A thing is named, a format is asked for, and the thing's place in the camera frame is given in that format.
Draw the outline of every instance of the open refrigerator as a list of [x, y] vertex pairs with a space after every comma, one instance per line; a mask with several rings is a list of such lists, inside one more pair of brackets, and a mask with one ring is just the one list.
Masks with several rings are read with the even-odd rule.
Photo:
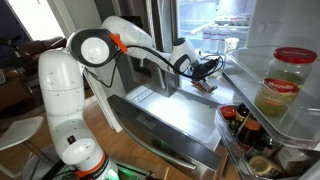
[[[288, 105], [289, 113], [286, 116], [270, 118], [262, 114], [253, 104], [253, 99], [261, 86], [267, 65], [276, 48], [301, 47], [320, 54], [320, 34], [318, 33], [320, 23], [317, 23], [320, 18], [318, 10], [320, 1], [55, 0], [50, 3], [67, 37], [79, 28], [99, 28], [104, 18], [109, 15], [118, 15], [134, 21], [138, 20], [138, 24], [142, 25], [144, 30], [155, 39], [156, 47], [169, 53], [172, 41], [181, 36], [186, 36], [196, 48], [200, 48], [202, 30], [212, 22], [220, 25], [228, 23], [233, 28], [231, 36], [241, 39], [240, 48], [222, 55], [225, 57], [223, 71], [207, 79], [209, 83], [218, 86], [218, 89], [211, 94], [194, 88], [185, 78], [172, 77], [159, 71], [152, 64], [144, 64], [144, 66], [155, 72], [155, 78], [142, 77], [134, 68], [139, 64], [139, 60], [130, 57], [122, 57], [128, 63], [118, 65], [115, 75], [117, 83], [110, 89], [103, 87], [90, 76], [86, 76], [110, 126], [116, 131], [124, 129], [135, 137], [137, 142], [145, 144], [145, 147], [151, 148], [153, 152], [155, 147], [160, 148], [160, 151], [168, 152], [168, 149], [164, 148], [166, 145], [167, 148], [170, 147], [169, 154], [172, 154], [172, 150], [179, 149], [175, 147], [177, 142], [181, 147], [185, 147], [187, 143], [194, 144], [191, 149], [190, 147], [180, 148], [179, 152], [173, 153], [175, 157], [183, 160], [182, 167], [180, 160], [178, 160], [180, 164], [175, 163], [175, 160], [170, 159], [171, 157], [161, 156], [163, 152], [157, 153], [190, 177], [203, 179], [206, 177], [203, 174], [208, 172], [207, 169], [215, 170], [219, 158], [213, 154], [221, 139], [229, 150], [240, 177], [242, 179], [257, 178], [250, 174], [246, 163], [243, 166], [241, 152], [235, 151], [235, 140], [219, 112], [219, 107], [222, 105], [244, 102], [272, 138], [282, 142], [283, 145], [320, 151], [318, 122], [320, 85], [317, 83], [320, 77], [319, 58], [313, 63], [312, 72], [299, 96], [292, 105]], [[196, 5], [206, 8], [200, 9], [200, 13], [192, 19], [182, 16], [181, 12], [188, 15], [191, 13], [190, 8]], [[207, 14], [201, 14], [201, 10], [207, 12], [212, 10], [212, 14], [216, 16], [208, 18]], [[111, 71], [112, 67], [113, 64], [110, 63], [105, 67], [90, 70], [108, 83], [110, 77], [105, 72]], [[161, 139], [161, 137], [170, 139], [170, 136], [164, 132], [175, 135], [177, 139], [174, 139], [174, 142]], [[210, 156], [211, 164], [205, 163], [206, 156]], [[317, 171], [319, 165], [320, 162], [317, 162], [302, 177], [295, 178], [320, 179], [320, 173]], [[202, 171], [200, 175], [199, 172], [193, 172], [195, 169]]]

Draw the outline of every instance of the glass shelf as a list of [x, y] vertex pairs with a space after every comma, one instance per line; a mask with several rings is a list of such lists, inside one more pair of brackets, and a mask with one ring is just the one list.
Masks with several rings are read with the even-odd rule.
[[[266, 178], [260, 178], [258, 176], [255, 176], [249, 166], [248, 161], [244, 157], [244, 153], [239, 149], [238, 144], [235, 140], [235, 137], [232, 135], [231, 130], [229, 129], [228, 124], [226, 123], [225, 119], [221, 115], [220, 108], [224, 106], [218, 106], [216, 110], [215, 120], [214, 123], [221, 134], [221, 139], [225, 145], [225, 147], [228, 149], [230, 158], [232, 162], [235, 165], [235, 168], [243, 180], [264, 180]], [[228, 105], [232, 108], [236, 109], [237, 105]], [[278, 180], [297, 180], [299, 177], [287, 177], [287, 178], [281, 178]]]
[[286, 104], [285, 114], [267, 116], [254, 105], [257, 91], [265, 86], [261, 82], [276, 48], [265, 46], [228, 51], [222, 75], [274, 139], [287, 146], [320, 151], [319, 60], [313, 63], [313, 70], [297, 98]]

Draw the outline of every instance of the white robotic arm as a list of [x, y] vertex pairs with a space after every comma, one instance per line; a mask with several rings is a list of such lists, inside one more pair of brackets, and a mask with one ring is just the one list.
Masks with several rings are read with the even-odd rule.
[[82, 73], [85, 66], [105, 65], [114, 58], [118, 48], [129, 56], [151, 60], [173, 74], [200, 64], [186, 39], [175, 42], [172, 54], [157, 51], [152, 42], [137, 26], [112, 16], [103, 22], [101, 29], [74, 32], [66, 49], [41, 55], [39, 80], [52, 140], [62, 161], [76, 166], [78, 177], [114, 179], [117, 173], [116, 164], [108, 158], [83, 120]]

